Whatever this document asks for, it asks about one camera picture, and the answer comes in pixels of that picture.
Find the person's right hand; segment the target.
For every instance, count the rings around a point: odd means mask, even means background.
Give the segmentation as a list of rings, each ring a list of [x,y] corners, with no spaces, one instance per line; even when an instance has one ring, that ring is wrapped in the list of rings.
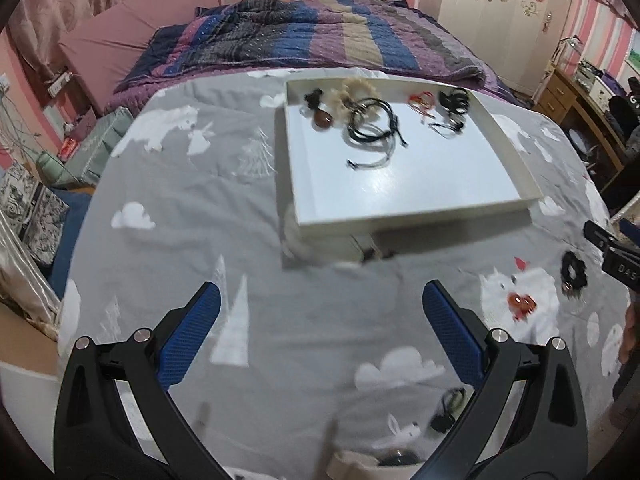
[[[625,312],[625,325],[623,328],[623,338],[618,350],[618,360],[620,361],[620,375],[623,375],[625,366],[629,361],[632,352],[639,344],[639,304],[633,302]]]

